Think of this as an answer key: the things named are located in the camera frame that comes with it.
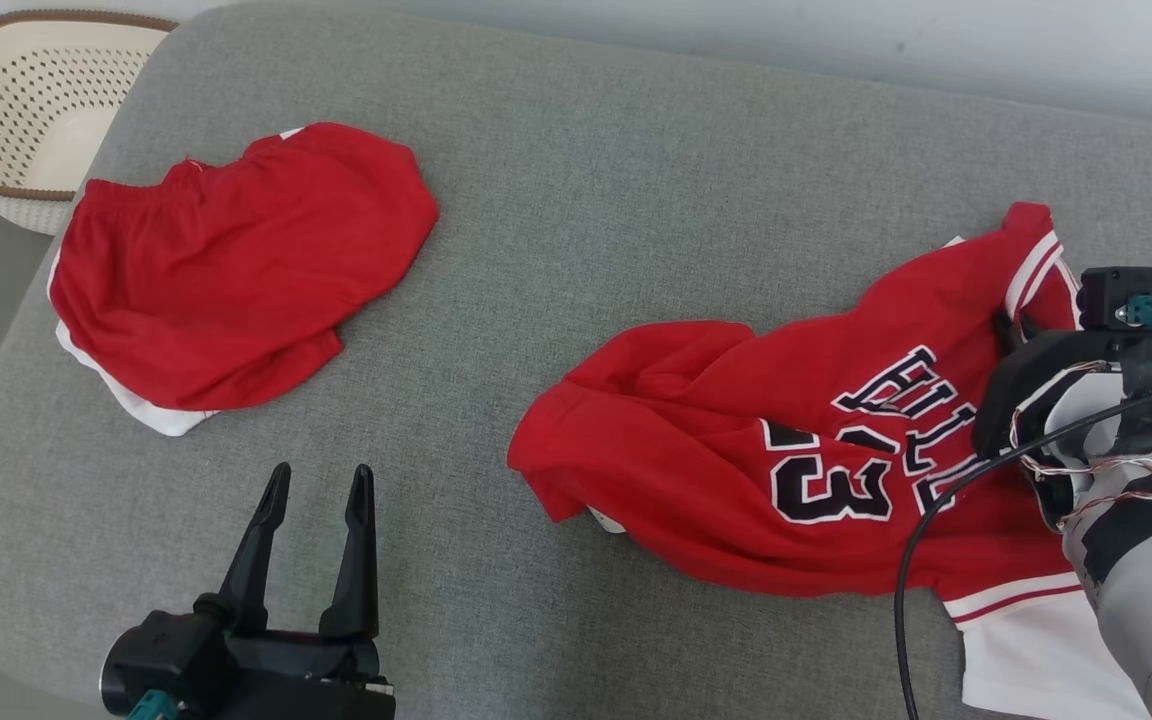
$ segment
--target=gray sofa cushion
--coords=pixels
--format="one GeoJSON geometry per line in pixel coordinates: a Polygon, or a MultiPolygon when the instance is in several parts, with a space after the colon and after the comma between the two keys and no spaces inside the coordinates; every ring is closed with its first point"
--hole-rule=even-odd
{"type": "MultiPolygon", "coordinates": [[[[200,15],[92,174],[152,183],[319,119],[410,145],[444,217],[289,395],[156,435],[60,350],[36,278],[0,354],[0,666],[18,679],[94,700],[119,632],[220,582],[279,460],[271,620],[312,628],[366,461],[402,717],[895,717],[890,598],[712,588],[592,520],[552,525],[505,467],[513,427],[628,325],[844,310],[1013,200],[1053,206],[1075,265],[1152,264],[1152,126],[371,13],[200,15]]],[[[958,705],[940,606],[910,602],[925,717],[987,717],[958,705]]]]}

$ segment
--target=laundry basket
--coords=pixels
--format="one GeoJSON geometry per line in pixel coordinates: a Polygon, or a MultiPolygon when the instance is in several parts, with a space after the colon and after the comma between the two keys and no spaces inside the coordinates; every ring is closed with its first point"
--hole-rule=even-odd
{"type": "Polygon", "coordinates": [[[60,233],[141,67],[175,26],[88,10],[0,17],[0,215],[60,233]]]}

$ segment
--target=wire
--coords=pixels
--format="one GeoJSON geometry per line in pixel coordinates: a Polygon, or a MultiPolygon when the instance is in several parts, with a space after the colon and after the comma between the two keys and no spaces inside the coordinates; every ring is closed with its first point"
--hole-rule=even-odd
{"type": "Polygon", "coordinates": [[[1032,450],[1038,450],[1044,445],[1055,442],[1058,439],[1079,432],[1079,430],[1091,429],[1092,425],[1100,423],[1100,420],[1114,418],[1115,415],[1126,414],[1126,411],[1151,404],[1152,395],[1138,397],[1138,400],[1124,402],[1121,406],[1108,407],[1108,409],[1101,410],[1099,414],[1089,415],[1082,420],[1064,425],[1063,429],[1052,430],[1052,432],[1044,434],[1041,438],[1032,439],[1032,441],[1014,447],[1011,450],[1005,452],[1005,454],[988,462],[984,462],[983,465],[979,465],[971,473],[964,475],[963,478],[952,484],[949,488],[941,493],[932,502],[931,507],[924,511],[923,520],[919,520],[918,525],[915,525],[914,533],[909,536],[909,541],[905,543],[905,554],[900,560],[900,571],[896,574],[896,593],[895,598],[893,598],[893,601],[895,601],[896,665],[900,669],[900,689],[901,694],[905,697],[905,714],[909,715],[909,720],[918,720],[918,706],[914,703],[914,684],[910,683],[909,679],[909,650],[905,647],[905,583],[909,582],[909,566],[914,561],[914,547],[923,538],[923,533],[927,532],[927,526],[931,525],[932,518],[935,518],[937,513],[948,505],[962,488],[968,487],[969,484],[980,479],[984,475],[992,473],[998,468],[1002,468],[1009,464],[1009,462],[1020,458],[1020,456],[1028,455],[1032,450]]]}
{"type": "Polygon", "coordinates": [[[1093,509],[1093,507],[1097,507],[1098,505],[1105,505],[1108,502],[1119,502],[1120,500],[1144,500],[1147,502],[1152,502],[1152,492],[1129,490],[1127,492],[1120,492],[1119,495],[1098,497],[1096,500],[1089,500],[1085,505],[1079,507],[1078,510],[1070,511],[1069,515],[1064,515],[1064,517],[1060,520],[1060,526],[1064,528],[1064,523],[1068,523],[1068,521],[1070,520],[1077,518],[1084,511],[1091,510],[1093,509]]]}

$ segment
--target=white stripe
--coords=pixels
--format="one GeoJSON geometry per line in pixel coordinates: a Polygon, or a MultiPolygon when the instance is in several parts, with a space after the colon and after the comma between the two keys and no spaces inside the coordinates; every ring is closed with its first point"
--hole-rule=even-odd
{"type": "Polygon", "coordinates": [[[1060,270],[1060,276],[1064,280],[1064,287],[1069,288],[1069,311],[1074,318],[1075,331],[1083,329],[1082,316],[1083,311],[1078,310],[1078,281],[1075,281],[1074,273],[1069,270],[1069,265],[1064,264],[1064,258],[1061,258],[1056,263],[1056,270],[1060,270]]]}
{"type": "Polygon", "coordinates": [[[1038,265],[1043,264],[1043,260],[1047,258],[1047,252],[1055,245],[1059,245],[1056,234],[1054,232],[1044,234],[1043,240],[1036,243],[1033,250],[1029,251],[1029,256],[1024,263],[1021,263],[1020,268],[1016,270],[1016,274],[1011,275],[1011,283],[1007,286],[1005,301],[1009,318],[1016,318],[1016,310],[1020,310],[1021,305],[1023,305],[1021,295],[1025,291],[1025,286],[1029,285],[1029,278],[1033,276],[1038,270],[1038,265]]]}
{"type": "Polygon", "coordinates": [[[945,608],[950,612],[952,617],[973,614],[984,607],[1003,602],[1007,598],[1016,597],[1039,591],[1049,591],[1055,588],[1078,584],[1078,575],[1074,573],[1061,573],[1060,575],[1043,575],[1040,578],[1013,579],[1010,583],[983,589],[978,593],[960,597],[957,600],[945,602],[945,608]]]}
{"type": "MultiPolygon", "coordinates": [[[[65,250],[65,242],[61,241],[60,247],[56,249],[55,259],[51,262],[51,271],[47,274],[47,301],[51,302],[51,283],[56,279],[56,268],[60,265],[60,252],[65,250]]],[[[145,400],[142,396],[136,395],[136,393],[123,387],[122,382],[116,381],[113,376],[105,372],[105,367],[101,367],[99,363],[82,348],[74,344],[74,338],[69,334],[68,325],[65,325],[65,320],[58,320],[56,323],[56,340],[60,342],[60,347],[63,347],[66,351],[74,356],[75,361],[79,364],[96,370],[96,373],[100,376],[100,379],[105,381],[105,387],[109,388],[111,395],[118,401],[123,410],[127,410],[128,415],[131,415],[137,420],[142,420],[149,427],[157,430],[157,432],[164,433],[167,437],[181,437],[189,432],[189,429],[195,427],[202,420],[211,418],[212,415],[219,414],[219,410],[168,410],[165,407],[159,407],[152,404],[152,402],[145,400]]]]}
{"type": "Polygon", "coordinates": [[[1034,296],[1038,295],[1038,288],[1041,288],[1043,283],[1047,282],[1047,273],[1051,273],[1052,265],[1055,265],[1056,260],[1060,260],[1061,252],[1063,251],[1063,247],[1056,245],[1056,250],[1053,250],[1052,255],[1048,255],[1047,259],[1043,260],[1041,267],[1034,273],[1034,281],[1029,283],[1029,291],[1025,293],[1025,298],[1020,302],[1021,306],[1029,305],[1030,302],[1034,301],[1034,296]]]}

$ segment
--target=black lettering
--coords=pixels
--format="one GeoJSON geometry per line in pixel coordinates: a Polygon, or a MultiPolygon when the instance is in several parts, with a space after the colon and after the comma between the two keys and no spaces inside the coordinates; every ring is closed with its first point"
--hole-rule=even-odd
{"type": "Polygon", "coordinates": [[[785,425],[763,420],[763,438],[768,450],[809,450],[820,447],[820,438],[804,430],[788,429],[785,425]]]}
{"type": "Polygon", "coordinates": [[[957,396],[954,386],[932,370],[933,363],[937,363],[937,356],[927,347],[915,347],[905,357],[865,382],[865,387],[835,397],[833,406],[848,414],[859,411],[918,418],[957,396]]]}
{"type": "Polygon", "coordinates": [[[882,478],[890,470],[886,460],[870,460],[854,478],[844,468],[832,468],[824,477],[819,455],[786,457],[772,470],[773,501],[781,515],[791,523],[827,523],[827,521],[889,520],[890,500],[882,488],[882,478]],[[824,480],[824,493],[809,495],[809,483],[824,480]]]}
{"type": "Polygon", "coordinates": [[[935,425],[929,432],[919,433],[916,430],[910,430],[905,433],[905,475],[914,478],[937,468],[934,460],[923,457],[924,448],[937,446],[945,438],[950,437],[954,430],[964,427],[972,418],[975,418],[975,406],[964,402],[963,406],[957,407],[954,416],[940,425],[935,425]]]}

